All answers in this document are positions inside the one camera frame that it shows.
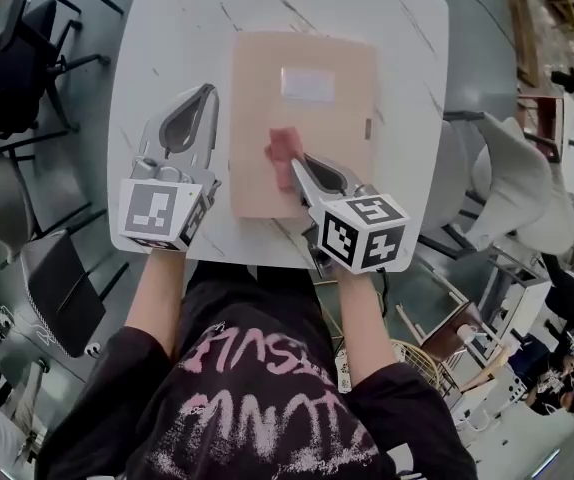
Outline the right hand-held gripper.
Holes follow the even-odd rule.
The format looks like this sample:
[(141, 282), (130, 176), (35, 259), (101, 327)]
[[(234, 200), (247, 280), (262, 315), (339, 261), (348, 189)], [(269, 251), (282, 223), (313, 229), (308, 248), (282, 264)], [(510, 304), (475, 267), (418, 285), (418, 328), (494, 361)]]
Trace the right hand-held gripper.
[(291, 171), (312, 219), (303, 236), (320, 276), (331, 276), (336, 267), (375, 272), (397, 259), (410, 217), (391, 195), (322, 156), (293, 158)]

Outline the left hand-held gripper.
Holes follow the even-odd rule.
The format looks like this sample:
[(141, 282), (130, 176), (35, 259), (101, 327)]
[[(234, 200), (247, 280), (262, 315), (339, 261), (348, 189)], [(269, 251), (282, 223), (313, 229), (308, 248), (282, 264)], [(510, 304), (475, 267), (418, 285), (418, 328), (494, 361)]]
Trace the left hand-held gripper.
[[(215, 148), (218, 114), (217, 89), (202, 84), (177, 95), (147, 121), (139, 146), (144, 157), (121, 181), (120, 236), (142, 247), (189, 250), (221, 185), (205, 169)], [(190, 161), (191, 167), (162, 161)]]

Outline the pink sponge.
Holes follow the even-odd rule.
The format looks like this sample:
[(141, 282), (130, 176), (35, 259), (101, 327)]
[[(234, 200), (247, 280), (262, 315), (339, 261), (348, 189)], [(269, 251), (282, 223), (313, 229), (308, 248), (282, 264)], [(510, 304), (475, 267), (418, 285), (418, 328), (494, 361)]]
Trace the pink sponge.
[(271, 128), (269, 144), (264, 152), (274, 168), (278, 189), (292, 191), (294, 187), (291, 161), (303, 158), (300, 135), (295, 127)]

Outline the beige folder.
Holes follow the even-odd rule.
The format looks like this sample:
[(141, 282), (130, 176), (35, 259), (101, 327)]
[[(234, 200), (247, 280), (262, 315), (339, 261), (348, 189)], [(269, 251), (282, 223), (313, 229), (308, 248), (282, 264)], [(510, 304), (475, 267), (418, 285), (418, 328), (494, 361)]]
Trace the beige folder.
[(373, 46), (295, 32), (240, 32), (234, 41), (229, 131), (230, 203), (238, 218), (304, 214), (281, 189), (266, 151), (273, 129), (293, 127), (302, 150), (372, 177), (377, 92)]

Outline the person's right forearm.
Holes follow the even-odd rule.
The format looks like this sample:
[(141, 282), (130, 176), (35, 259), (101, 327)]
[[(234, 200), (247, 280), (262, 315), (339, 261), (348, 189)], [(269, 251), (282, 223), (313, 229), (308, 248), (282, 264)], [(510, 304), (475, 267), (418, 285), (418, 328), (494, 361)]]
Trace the person's right forearm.
[(369, 275), (337, 267), (336, 279), (349, 374), (357, 385), (396, 358)]

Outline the person's left forearm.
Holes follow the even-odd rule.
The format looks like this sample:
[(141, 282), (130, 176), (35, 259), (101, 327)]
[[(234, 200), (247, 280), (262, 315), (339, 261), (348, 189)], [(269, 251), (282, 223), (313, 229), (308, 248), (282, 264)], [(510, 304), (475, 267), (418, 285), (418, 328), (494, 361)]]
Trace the person's left forearm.
[(145, 332), (172, 356), (181, 316), (186, 254), (153, 249), (145, 263), (125, 325)]

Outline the black office chair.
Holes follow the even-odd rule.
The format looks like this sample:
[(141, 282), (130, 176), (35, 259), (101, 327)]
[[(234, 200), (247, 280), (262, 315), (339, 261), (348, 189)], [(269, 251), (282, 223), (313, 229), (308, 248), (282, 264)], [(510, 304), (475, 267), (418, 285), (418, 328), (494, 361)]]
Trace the black office chair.
[(56, 79), (78, 67), (97, 62), (111, 63), (106, 55), (91, 54), (68, 61), (61, 54), (71, 30), (83, 25), (70, 20), (58, 41), (50, 41), (57, 3), (48, 0), (28, 11), (28, 0), (13, 0), (3, 31), (0, 33), (0, 140), (24, 133), (37, 126), (40, 100), (47, 96), (64, 127), (63, 134), (79, 127), (70, 122), (63, 109)]

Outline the brown wooden stool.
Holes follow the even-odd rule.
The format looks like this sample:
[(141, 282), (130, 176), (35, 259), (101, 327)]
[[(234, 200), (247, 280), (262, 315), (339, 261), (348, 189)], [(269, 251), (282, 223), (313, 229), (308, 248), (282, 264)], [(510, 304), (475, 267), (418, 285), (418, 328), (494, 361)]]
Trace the brown wooden stool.
[(473, 302), (463, 303), (423, 339), (420, 348), (432, 359), (445, 362), (481, 331), (478, 307)]

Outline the dark chair with checkered edge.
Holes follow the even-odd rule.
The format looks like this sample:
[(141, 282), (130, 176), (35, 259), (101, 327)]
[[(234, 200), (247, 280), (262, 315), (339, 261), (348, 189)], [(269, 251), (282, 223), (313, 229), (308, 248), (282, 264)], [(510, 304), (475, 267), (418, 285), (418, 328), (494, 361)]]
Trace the dark chair with checkered edge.
[(124, 263), (98, 291), (70, 233), (61, 230), (32, 241), (20, 254), (25, 289), (42, 328), (62, 352), (79, 358), (106, 314), (105, 298), (129, 268)]

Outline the yellow rattan chair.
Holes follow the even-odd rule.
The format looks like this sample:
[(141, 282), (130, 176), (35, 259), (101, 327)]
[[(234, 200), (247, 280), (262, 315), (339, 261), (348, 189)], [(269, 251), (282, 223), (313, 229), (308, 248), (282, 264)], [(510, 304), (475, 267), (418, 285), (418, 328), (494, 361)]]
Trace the yellow rattan chair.
[(446, 397), (453, 383), (448, 379), (444, 368), (419, 347), (397, 339), (390, 340), (393, 351), (400, 362), (405, 363), (419, 373), (439, 393)]

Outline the light grey shell chair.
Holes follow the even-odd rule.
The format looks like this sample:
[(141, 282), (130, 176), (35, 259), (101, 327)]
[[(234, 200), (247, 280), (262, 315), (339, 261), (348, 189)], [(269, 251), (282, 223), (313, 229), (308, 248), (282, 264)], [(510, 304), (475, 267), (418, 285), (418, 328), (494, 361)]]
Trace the light grey shell chair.
[(574, 243), (574, 205), (563, 178), (561, 166), (550, 163), (552, 195), (544, 214), (516, 231), (517, 241), (534, 251), (561, 255)]

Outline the person's black printed shirt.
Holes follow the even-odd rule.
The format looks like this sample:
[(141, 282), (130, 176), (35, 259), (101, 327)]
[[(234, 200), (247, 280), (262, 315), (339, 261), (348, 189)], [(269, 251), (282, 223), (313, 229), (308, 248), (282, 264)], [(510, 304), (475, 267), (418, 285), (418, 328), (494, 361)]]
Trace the person's black printed shirt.
[(168, 357), (124, 325), (36, 480), (478, 480), (440, 394), (410, 366), (338, 387), (310, 275), (202, 262)]

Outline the wooden plank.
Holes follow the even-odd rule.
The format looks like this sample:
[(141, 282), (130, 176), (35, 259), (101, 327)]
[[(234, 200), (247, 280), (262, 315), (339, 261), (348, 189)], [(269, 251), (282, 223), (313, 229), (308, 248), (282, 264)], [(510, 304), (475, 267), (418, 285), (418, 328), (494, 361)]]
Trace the wooden plank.
[(539, 65), (531, 12), (527, 0), (507, 0), (516, 52), (518, 79), (530, 87), (539, 86)]

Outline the white metal frame table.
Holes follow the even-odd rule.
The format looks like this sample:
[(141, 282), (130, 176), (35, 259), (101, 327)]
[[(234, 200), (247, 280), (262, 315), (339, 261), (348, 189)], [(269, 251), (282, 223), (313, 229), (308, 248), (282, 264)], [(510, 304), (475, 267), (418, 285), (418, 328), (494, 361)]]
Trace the white metal frame table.
[(479, 303), (483, 321), (498, 335), (512, 331), (526, 335), (544, 305), (551, 281), (496, 247), (487, 260), (492, 271)]

